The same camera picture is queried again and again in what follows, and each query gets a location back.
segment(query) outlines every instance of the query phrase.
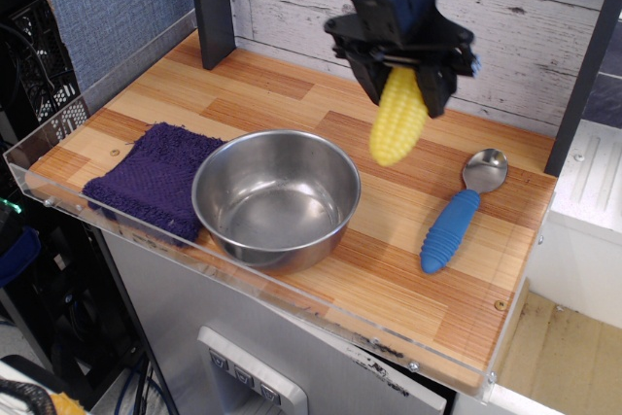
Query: blue spoon handle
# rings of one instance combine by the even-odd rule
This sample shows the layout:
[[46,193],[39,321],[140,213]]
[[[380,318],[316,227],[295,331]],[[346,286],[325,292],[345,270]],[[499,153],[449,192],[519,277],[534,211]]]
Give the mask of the blue spoon handle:
[[443,209],[421,247],[421,268],[424,272],[436,272],[454,256],[479,207],[479,199],[477,191],[462,190]]

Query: white wooden wall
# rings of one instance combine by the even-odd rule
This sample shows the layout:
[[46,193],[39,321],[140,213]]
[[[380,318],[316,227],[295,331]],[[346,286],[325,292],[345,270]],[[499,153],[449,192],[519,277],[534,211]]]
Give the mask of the white wooden wall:
[[[449,107],[554,136],[603,0],[438,0],[471,29],[483,70],[459,78]],[[237,45],[352,78],[324,32],[349,0],[232,0]]]

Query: bowl rim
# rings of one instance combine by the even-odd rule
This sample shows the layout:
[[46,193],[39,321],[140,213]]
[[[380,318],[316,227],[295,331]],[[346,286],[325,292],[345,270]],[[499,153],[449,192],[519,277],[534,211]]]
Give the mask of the bowl rim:
[[[338,153],[342,157],[342,159],[345,160],[346,163],[350,166],[351,171],[354,174],[355,184],[357,186],[356,198],[354,199],[354,202],[352,203],[352,208],[350,209],[350,212],[348,213],[348,215],[345,216],[344,219],[335,228],[333,228],[330,232],[323,235],[322,237],[319,237],[311,242],[307,242],[305,244],[296,245],[294,247],[289,247],[289,248],[264,248],[264,247],[257,247],[253,245],[247,245],[245,243],[241,243],[236,240],[233,240],[225,235],[222,235],[218,231],[216,231],[212,227],[212,225],[203,218],[203,216],[197,209],[196,192],[198,191],[198,179],[200,178],[200,174],[202,174],[205,171],[205,166],[209,165],[216,157],[219,156],[219,154],[223,153],[227,148],[230,148],[231,146],[235,144],[239,144],[240,142],[250,140],[253,138],[258,138],[258,137],[265,136],[265,135],[297,135],[297,136],[302,136],[305,138],[317,140],[321,142],[322,144],[327,145],[329,148],[331,148],[336,153]],[[352,216],[354,216],[354,213],[357,211],[357,207],[359,206],[359,202],[361,201],[361,191],[362,191],[362,184],[361,184],[361,174],[359,173],[359,168],[357,167],[357,164],[355,164],[355,162],[348,156],[348,154],[345,151],[343,151],[339,146],[331,142],[328,138],[317,135],[315,133],[311,133],[309,131],[294,130],[294,129],[287,129],[287,128],[277,128],[277,129],[259,130],[259,131],[245,133],[236,138],[233,138],[232,140],[229,140],[228,142],[224,143],[222,146],[214,150],[211,154],[209,154],[205,158],[205,160],[201,162],[201,165],[199,166],[199,168],[196,170],[196,173],[194,174],[194,178],[192,180],[191,197],[192,197],[192,209],[194,210],[194,214],[197,216],[197,218],[199,218],[203,226],[210,232],[211,235],[217,236],[222,241],[230,245],[236,246],[236,247],[253,249],[253,250],[257,250],[258,252],[263,252],[263,253],[275,253],[276,254],[276,253],[293,252],[293,251],[300,250],[303,248],[311,247],[311,246],[320,244],[324,242],[325,240],[331,238],[335,233],[343,229],[350,222],[350,219],[352,219]]]

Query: wooden tabletop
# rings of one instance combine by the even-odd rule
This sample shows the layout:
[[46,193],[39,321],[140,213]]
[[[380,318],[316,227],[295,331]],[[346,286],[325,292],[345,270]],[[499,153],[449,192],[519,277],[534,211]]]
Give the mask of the wooden tabletop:
[[[31,171],[79,192],[160,121],[225,140],[267,128],[322,135],[350,155],[363,183],[357,212],[329,258],[271,278],[210,255],[218,249],[204,229],[196,248],[150,245],[171,258],[204,262],[247,294],[476,392],[482,379],[473,371],[490,370],[508,315],[509,307],[500,310],[495,304],[512,302],[553,192],[556,179],[543,174],[553,142],[447,111],[426,123],[406,159],[383,168],[368,151],[376,112],[357,83],[242,50],[206,71],[194,33]],[[419,261],[426,233],[464,188],[465,163],[485,148],[505,152],[507,180],[482,195],[449,265],[427,275]]]

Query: toy corn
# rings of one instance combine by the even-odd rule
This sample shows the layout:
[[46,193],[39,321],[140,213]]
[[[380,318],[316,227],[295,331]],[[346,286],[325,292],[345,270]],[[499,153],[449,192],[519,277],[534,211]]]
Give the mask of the toy corn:
[[389,166],[404,158],[417,144],[428,118],[415,71],[394,68],[380,98],[371,128],[369,149],[374,160]]

